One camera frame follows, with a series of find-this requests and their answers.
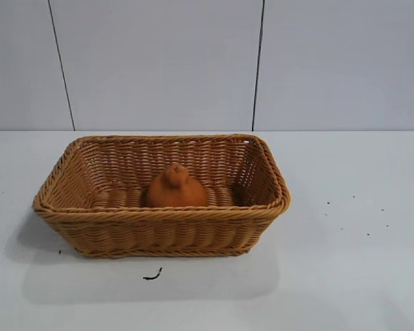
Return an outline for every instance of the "wicker basket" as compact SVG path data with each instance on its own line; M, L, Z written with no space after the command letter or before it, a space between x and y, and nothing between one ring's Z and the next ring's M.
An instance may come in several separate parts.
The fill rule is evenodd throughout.
M208 207L142 207L149 183L173 162L203 184ZM107 136L73 141L33 208L89 257L213 257L248 252L289 203L257 137Z

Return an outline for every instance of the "black debris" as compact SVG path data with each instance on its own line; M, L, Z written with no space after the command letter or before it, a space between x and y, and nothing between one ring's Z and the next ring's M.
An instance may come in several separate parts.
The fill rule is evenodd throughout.
M158 274L155 277L143 277L143 279L147 280L147 281L154 281L156 278L159 277L159 275L161 274L161 271L163 270L163 268L161 267L158 271Z

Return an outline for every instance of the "white wall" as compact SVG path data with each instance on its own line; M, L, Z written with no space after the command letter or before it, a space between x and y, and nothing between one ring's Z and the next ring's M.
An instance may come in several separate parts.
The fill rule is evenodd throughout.
M262 0L52 0L78 130L251 130Z
M0 0L0 130L71 130L46 0Z
M266 0L256 130L414 130L414 0Z
M250 130L262 0L50 0L78 130ZM0 0L0 130L71 130L48 0ZM414 130L414 0L266 0L256 130Z

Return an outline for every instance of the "woven basket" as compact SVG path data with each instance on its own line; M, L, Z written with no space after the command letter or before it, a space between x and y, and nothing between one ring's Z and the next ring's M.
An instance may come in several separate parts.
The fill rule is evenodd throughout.
M174 162L203 184L208 207L142 207L152 179ZM257 137L107 136L73 141L33 208L89 257L213 257L248 252L289 203Z

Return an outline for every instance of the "white tabletop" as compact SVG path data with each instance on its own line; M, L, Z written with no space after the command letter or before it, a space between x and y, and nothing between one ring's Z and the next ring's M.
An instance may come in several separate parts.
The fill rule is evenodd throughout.
M414 132L257 133L292 204L250 253L120 260L30 207L88 134L0 132L0 330L414 331Z

